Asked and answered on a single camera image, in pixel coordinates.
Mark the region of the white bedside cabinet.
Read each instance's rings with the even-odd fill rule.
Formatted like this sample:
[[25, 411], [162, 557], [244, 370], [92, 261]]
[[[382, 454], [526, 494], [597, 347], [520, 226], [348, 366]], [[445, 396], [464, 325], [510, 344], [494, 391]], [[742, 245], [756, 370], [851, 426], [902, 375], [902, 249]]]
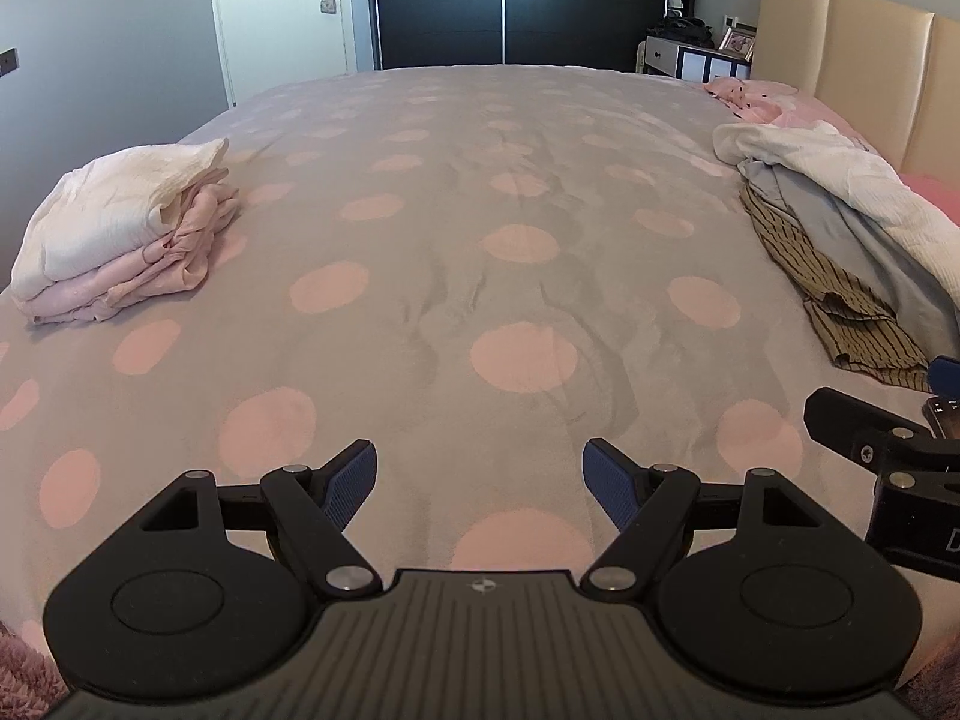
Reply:
[[688, 83], [709, 83], [721, 76], [750, 78], [750, 64], [737, 55], [709, 47], [690, 46], [665, 37], [648, 37], [643, 43], [640, 72], [664, 75]]

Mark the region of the pink garment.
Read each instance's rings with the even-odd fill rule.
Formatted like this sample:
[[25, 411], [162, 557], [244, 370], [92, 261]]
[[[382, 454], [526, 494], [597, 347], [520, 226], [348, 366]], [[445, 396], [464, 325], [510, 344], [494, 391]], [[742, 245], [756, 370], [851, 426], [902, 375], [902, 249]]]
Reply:
[[53, 283], [13, 304], [32, 323], [104, 322], [149, 298], [189, 293], [208, 275], [218, 236], [233, 222], [241, 200], [226, 183], [228, 169], [206, 171], [181, 195], [178, 224], [156, 241], [98, 268]]

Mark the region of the cream white muslin garment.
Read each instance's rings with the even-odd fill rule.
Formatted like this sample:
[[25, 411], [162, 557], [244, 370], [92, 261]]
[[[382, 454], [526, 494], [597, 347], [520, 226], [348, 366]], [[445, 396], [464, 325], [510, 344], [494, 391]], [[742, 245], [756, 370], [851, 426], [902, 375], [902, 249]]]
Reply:
[[161, 239], [178, 226], [184, 193], [212, 176], [228, 148], [226, 138], [134, 146], [64, 174], [26, 226], [11, 294], [36, 298]]

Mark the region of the purple fluffy sleeve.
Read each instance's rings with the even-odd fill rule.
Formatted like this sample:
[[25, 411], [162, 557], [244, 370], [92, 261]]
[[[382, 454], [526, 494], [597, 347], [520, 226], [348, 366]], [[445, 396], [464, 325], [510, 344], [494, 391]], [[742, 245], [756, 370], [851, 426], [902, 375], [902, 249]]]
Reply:
[[0, 718], [43, 718], [68, 689], [53, 661], [0, 626]]

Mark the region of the black wall switch panel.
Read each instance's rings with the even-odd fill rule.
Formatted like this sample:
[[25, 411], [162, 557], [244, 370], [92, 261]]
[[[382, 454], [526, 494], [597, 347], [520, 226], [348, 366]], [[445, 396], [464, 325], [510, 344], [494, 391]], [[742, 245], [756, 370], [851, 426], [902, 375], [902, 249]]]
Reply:
[[0, 76], [5, 76], [18, 68], [18, 52], [14, 47], [0, 54]]

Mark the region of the light blue grey garment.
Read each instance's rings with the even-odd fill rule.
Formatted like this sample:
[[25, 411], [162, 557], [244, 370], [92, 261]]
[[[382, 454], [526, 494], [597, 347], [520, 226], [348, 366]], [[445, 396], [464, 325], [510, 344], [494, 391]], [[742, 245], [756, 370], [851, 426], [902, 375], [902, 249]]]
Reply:
[[882, 299], [924, 355], [958, 358], [957, 307], [880, 224], [787, 167], [743, 160], [737, 171], [768, 205], [802, 227], [818, 252]]

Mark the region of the white room door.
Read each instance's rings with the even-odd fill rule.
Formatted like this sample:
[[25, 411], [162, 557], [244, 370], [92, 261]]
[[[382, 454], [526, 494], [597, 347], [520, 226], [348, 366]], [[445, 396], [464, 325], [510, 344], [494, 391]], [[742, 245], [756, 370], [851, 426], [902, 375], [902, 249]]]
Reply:
[[212, 0], [228, 103], [355, 70], [352, 0]]

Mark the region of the olive striped garment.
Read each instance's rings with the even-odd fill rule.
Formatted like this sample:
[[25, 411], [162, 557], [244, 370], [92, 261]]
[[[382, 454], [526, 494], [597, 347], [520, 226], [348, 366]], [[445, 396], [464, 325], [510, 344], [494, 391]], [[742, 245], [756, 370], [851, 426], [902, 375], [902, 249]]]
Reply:
[[930, 394], [928, 358], [900, 327], [893, 309], [864, 281], [815, 249], [796, 220], [747, 182], [740, 201], [766, 254], [797, 289], [833, 366]]

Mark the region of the framed photo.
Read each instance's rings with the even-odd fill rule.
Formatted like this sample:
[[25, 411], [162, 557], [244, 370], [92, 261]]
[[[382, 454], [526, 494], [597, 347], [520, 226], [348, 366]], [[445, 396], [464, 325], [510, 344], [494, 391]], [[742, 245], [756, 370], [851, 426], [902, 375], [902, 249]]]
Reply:
[[735, 55], [742, 62], [750, 64], [754, 57], [755, 43], [757, 42], [757, 28], [743, 23], [731, 25], [726, 29], [719, 43], [719, 52]]

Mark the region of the grey pink-dotted bedspread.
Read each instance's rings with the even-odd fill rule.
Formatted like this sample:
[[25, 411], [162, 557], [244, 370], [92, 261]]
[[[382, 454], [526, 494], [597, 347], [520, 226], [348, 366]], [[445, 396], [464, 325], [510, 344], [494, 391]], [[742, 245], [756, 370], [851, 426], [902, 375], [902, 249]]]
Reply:
[[169, 481], [254, 483], [356, 439], [379, 455], [348, 535], [400, 567], [582, 571], [612, 539], [593, 437], [737, 483], [771, 466], [853, 530], [874, 480], [818, 447], [836, 369], [711, 135], [726, 107], [651, 76], [397, 70], [221, 114], [239, 215], [206, 280], [103, 323], [2, 312], [2, 617]]

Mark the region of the beige padded headboard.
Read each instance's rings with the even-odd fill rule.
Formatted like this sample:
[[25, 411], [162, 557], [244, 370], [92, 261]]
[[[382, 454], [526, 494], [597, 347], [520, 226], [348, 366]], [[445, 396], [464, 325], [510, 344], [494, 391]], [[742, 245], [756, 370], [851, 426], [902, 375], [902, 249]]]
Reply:
[[908, 176], [958, 185], [958, 23], [890, 0], [760, 0], [755, 80], [822, 101]]

